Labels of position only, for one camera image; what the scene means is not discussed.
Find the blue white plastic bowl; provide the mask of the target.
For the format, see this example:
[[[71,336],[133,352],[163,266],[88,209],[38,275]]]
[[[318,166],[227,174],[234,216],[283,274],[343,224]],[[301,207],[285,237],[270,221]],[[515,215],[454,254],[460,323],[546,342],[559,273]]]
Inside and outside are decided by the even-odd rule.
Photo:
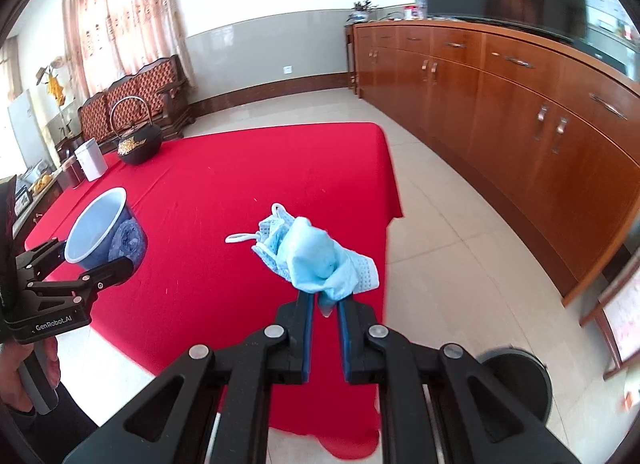
[[[69,264],[89,270],[126,257],[137,270],[148,248],[146,234],[127,202],[122,187],[96,197],[70,229],[64,257]]]

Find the light blue cloth mask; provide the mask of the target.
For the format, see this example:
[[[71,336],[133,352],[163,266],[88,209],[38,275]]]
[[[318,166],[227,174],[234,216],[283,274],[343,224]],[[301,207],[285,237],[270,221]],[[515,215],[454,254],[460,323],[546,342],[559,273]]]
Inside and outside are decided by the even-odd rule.
[[[318,297],[323,317],[339,301],[381,285],[373,258],[342,247],[326,231],[303,216],[293,216],[280,203],[258,223],[254,233],[234,233],[225,243],[253,243],[252,251],[276,275],[298,291]]]

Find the black trash bucket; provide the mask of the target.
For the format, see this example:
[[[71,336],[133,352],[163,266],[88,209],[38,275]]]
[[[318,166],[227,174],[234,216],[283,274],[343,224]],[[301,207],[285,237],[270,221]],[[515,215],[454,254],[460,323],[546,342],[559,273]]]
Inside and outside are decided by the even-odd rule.
[[[534,354],[510,346],[488,350],[476,359],[542,424],[547,424],[553,404],[551,377]]]

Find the red tablecloth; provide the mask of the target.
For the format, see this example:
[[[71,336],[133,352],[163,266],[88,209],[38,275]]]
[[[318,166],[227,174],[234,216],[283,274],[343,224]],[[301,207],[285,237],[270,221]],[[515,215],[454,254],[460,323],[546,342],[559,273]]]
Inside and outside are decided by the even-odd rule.
[[[100,293],[92,328],[158,374],[191,346],[243,342],[296,290],[254,251],[259,223],[281,204],[346,249],[386,268],[387,228],[401,217],[390,149],[370,122],[283,125],[164,143],[150,161],[115,154],[92,183],[64,191],[26,239],[65,239],[91,201],[125,189],[148,250],[137,272]]]

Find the white canister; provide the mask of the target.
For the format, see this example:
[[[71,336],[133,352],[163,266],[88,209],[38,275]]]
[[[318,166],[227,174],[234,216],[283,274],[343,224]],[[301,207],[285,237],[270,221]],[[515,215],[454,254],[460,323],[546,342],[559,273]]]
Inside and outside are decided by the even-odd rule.
[[[99,179],[108,170],[107,163],[94,138],[88,139],[80,145],[75,150],[75,157],[88,181]]]

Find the carved wooden side stand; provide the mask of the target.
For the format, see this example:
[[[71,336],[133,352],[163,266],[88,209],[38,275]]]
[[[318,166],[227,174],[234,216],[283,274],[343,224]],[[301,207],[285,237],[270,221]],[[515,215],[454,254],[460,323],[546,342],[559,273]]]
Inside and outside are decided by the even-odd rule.
[[[639,362],[639,250],[634,251],[579,324],[584,327],[591,321],[600,329],[613,361],[603,380]]]

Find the black cast iron teapot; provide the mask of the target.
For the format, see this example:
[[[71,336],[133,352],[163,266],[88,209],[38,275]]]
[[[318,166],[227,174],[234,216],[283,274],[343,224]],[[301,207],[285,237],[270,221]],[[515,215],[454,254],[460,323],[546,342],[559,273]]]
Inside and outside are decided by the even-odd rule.
[[[145,110],[146,118],[121,133],[115,125],[115,113],[116,109],[128,100],[140,102]],[[117,100],[110,112],[110,125],[118,138],[117,155],[122,162],[132,166],[140,165],[160,152],[160,146],[163,143],[162,129],[153,122],[151,108],[142,97],[128,95]]]

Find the wooden lattice bench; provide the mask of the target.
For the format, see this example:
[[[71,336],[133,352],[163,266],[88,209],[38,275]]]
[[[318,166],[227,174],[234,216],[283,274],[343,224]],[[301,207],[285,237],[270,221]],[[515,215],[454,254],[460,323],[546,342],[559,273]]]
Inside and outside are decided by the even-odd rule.
[[[117,148],[117,135],[146,121],[160,127],[165,139],[181,137],[194,122],[186,92],[189,82],[176,55],[156,59],[127,74],[79,107],[80,133],[63,139],[56,153],[66,160],[81,143],[96,139],[102,152]]]

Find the long wooden sideboard cabinet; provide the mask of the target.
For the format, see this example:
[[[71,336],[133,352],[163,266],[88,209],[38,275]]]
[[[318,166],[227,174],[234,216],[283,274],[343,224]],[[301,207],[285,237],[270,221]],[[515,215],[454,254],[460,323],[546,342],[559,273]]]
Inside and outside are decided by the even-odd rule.
[[[463,176],[573,302],[638,214],[638,83],[489,24],[372,22],[350,38],[359,96]]]

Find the pink patterned curtain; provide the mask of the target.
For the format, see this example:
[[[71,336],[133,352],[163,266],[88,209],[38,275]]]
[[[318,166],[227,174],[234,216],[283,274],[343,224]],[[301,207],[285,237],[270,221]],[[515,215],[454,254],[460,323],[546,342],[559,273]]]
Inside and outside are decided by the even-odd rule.
[[[177,0],[62,0],[62,18],[70,83],[82,102],[172,55],[194,83]]]

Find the small potted plant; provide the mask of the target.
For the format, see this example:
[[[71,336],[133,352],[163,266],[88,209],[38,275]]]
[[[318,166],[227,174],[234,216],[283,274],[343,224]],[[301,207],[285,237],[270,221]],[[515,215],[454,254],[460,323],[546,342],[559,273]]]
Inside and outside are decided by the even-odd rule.
[[[370,0],[358,1],[352,6],[348,21],[351,24],[364,24],[372,19],[372,2]]]

